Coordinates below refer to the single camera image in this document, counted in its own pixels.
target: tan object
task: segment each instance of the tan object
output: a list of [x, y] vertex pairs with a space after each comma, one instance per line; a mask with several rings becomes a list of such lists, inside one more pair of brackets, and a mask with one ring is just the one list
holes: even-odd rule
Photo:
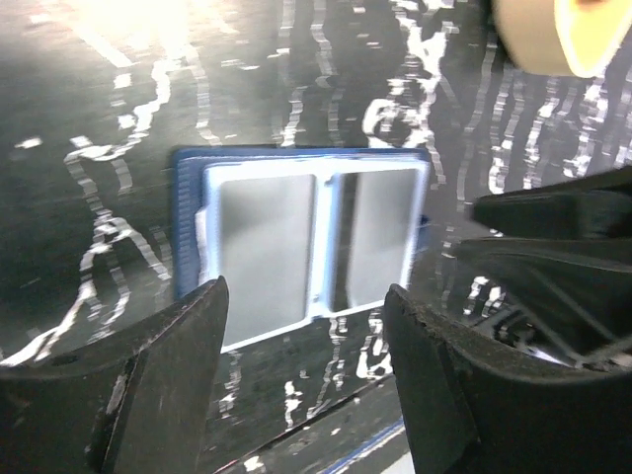
[[547, 76], [594, 77], [632, 26], [632, 0], [494, 0], [513, 62]]

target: wet black surface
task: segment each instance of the wet black surface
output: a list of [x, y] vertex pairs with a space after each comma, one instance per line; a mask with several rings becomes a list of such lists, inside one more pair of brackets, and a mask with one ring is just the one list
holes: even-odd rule
[[[449, 256], [486, 232], [468, 202], [632, 158], [632, 44], [603, 78], [529, 76], [475, 0], [16, 0], [0, 22], [4, 357], [64, 318], [57, 351], [171, 301], [177, 145], [426, 147], [431, 239], [412, 289], [466, 318], [503, 298]], [[364, 314], [224, 355], [204, 469], [388, 372], [386, 352], [379, 315]]]

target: blue sd card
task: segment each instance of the blue sd card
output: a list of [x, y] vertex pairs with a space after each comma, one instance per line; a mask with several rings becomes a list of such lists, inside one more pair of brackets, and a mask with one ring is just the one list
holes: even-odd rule
[[191, 148], [174, 169], [177, 296], [226, 277], [225, 350], [380, 306], [408, 282], [420, 150]]

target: glossy black surface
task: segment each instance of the glossy black surface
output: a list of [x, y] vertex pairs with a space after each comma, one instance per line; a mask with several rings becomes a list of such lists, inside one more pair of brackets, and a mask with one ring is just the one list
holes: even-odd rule
[[[467, 203], [626, 164], [632, 43], [603, 77], [529, 76], [506, 62], [484, 3], [3, 2], [4, 357], [64, 319], [57, 351], [170, 302], [177, 145], [426, 147], [430, 247], [412, 289], [455, 317], [498, 304], [503, 289], [450, 255], [487, 232]], [[202, 471], [390, 371], [377, 313], [224, 355]]]
[[79, 350], [0, 367], [0, 472], [195, 472], [226, 281]]
[[362, 390], [226, 472], [379, 473], [408, 451], [394, 378]]

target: metal mechanism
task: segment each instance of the metal mechanism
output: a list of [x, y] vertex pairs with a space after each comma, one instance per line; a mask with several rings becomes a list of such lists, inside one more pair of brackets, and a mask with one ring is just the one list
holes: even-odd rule
[[[632, 373], [606, 363], [632, 347], [632, 169], [483, 197], [472, 210], [504, 236], [465, 241], [455, 256], [515, 306], [468, 328], [399, 286], [386, 298], [416, 469], [629, 472]], [[538, 347], [562, 363], [526, 354]]]
[[92, 345], [2, 367], [0, 472], [195, 472], [227, 311], [220, 278]]

